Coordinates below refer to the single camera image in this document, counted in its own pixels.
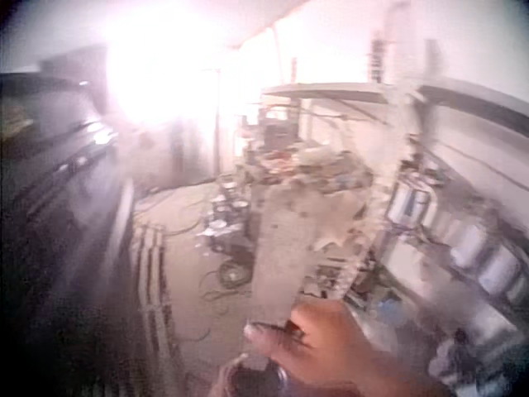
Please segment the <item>person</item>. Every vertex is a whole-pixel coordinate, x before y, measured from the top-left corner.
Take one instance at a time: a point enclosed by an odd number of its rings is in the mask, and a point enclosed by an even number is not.
[[[364,397],[453,395],[443,384],[411,373],[396,359],[373,349],[341,301],[303,300],[293,308],[290,320],[297,332],[250,323],[244,334],[258,352],[307,386],[336,390],[331,395],[343,395],[344,391]],[[231,368],[239,366],[243,358],[233,361]]]

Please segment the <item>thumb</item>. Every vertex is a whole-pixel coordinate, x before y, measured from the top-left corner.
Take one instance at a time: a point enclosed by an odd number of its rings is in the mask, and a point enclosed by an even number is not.
[[[247,324],[244,334],[259,353],[291,371],[303,354],[303,345],[285,331],[263,324]]]

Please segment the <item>fingernail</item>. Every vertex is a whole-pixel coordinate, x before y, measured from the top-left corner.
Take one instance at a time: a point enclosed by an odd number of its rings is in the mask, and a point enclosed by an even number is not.
[[[243,333],[248,339],[253,339],[263,333],[263,329],[256,324],[246,324],[245,328],[243,329]]]

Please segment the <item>floor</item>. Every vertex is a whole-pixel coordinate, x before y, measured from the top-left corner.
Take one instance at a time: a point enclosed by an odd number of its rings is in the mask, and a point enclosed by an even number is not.
[[[215,184],[165,190],[136,205],[135,227],[164,228],[166,301],[188,395],[205,395],[217,369],[241,352],[250,285],[226,294],[215,270],[226,259],[210,251],[198,234]]]

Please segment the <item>ceiling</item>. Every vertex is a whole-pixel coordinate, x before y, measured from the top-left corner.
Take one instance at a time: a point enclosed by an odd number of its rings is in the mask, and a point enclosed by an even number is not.
[[[186,40],[205,31],[219,49],[236,48],[307,0],[54,0],[18,2],[2,32],[2,71],[31,70],[50,56],[105,43],[130,16],[162,13],[187,24]]]

